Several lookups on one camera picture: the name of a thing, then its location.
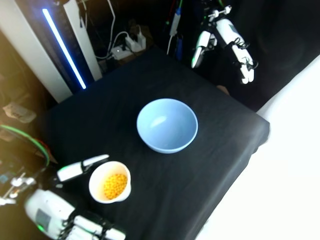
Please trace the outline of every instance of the white backdrop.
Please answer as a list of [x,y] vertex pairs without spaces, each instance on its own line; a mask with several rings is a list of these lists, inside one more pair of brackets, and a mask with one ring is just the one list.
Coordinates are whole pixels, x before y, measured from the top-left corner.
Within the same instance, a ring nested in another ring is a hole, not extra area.
[[320,240],[320,56],[258,114],[269,139],[196,240]]

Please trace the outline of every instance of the black tablecloth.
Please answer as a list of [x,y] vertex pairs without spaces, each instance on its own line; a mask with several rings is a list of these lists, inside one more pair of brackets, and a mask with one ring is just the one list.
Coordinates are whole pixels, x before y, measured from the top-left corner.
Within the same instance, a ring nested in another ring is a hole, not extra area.
[[[140,110],[159,98],[186,103],[198,118],[181,152],[154,152],[138,135]],[[127,165],[132,191],[123,202],[95,202],[90,174],[66,190],[128,240],[193,240],[269,133],[267,121],[156,48],[50,110],[37,128],[61,165],[105,153]]]

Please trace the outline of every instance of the yellow contents in cup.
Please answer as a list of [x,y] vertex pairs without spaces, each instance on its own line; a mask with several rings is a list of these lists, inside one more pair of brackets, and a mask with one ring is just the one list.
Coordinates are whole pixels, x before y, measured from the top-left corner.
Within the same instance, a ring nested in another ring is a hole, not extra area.
[[127,181],[127,177],[123,174],[109,176],[103,186],[104,195],[110,200],[115,199],[125,190]]

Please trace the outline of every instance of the cup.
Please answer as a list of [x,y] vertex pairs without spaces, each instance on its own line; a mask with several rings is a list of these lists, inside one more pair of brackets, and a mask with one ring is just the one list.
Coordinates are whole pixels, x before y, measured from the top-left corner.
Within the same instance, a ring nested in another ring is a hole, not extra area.
[[[126,186],[123,192],[116,198],[109,199],[104,192],[106,180],[114,174],[123,174],[127,177]],[[89,180],[89,191],[94,200],[102,204],[111,204],[124,201],[131,193],[131,175],[130,171],[121,162],[108,161],[98,166],[92,173]]]

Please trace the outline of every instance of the led light strip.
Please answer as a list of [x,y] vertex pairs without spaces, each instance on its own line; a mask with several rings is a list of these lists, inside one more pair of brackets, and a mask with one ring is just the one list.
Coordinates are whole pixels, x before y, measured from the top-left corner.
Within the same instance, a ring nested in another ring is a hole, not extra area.
[[70,56],[70,54],[69,54],[69,52],[68,52],[68,50],[67,50],[67,48],[66,48],[66,45],[65,45],[64,41],[62,40],[62,38],[61,38],[61,36],[60,36],[57,28],[56,28],[56,25],[55,25],[54,21],[52,20],[50,14],[49,14],[49,12],[48,12],[48,10],[44,8],[44,9],[42,9],[42,12],[43,12],[43,14],[44,14],[44,16],[45,16],[45,19],[46,19],[46,21],[48,22],[48,24],[49,24],[49,26],[50,26],[53,34],[54,34],[56,40],[57,40],[58,43],[59,43],[60,48],[62,49],[62,51],[63,51],[66,59],[68,60],[68,62],[69,62],[69,64],[70,64],[70,66],[71,66],[71,68],[72,68],[72,70],[73,70],[76,78],[78,79],[81,87],[82,87],[83,89],[86,89],[87,87],[86,87],[86,85],[85,85],[82,77],[80,76],[80,73],[78,72],[78,69],[76,68],[76,65],[75,65],[74,61],[72,60],[72,58],[71,58],[71,56]]

